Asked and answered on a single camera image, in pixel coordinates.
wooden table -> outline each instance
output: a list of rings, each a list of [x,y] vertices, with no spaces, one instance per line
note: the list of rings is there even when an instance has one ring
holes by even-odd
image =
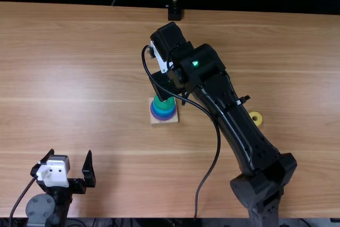
[[[93,153],[97,186],[73,196],[69,216],[193,216],[216,134],[190,105],[178,106],[178,124],[150,125],[140,53],[166,18],[165,9],[0,3],[1,217],[51,148],[69,155],[72,177]],[[340,17],[186,10],[177,24],[195,47],[211,44],[265,136],[296,158],[280,217],[339,217]],[[200,217],[248,217],[229,185],[239,174],[223,138]],[[15,216],[41,192],[34,184]]]

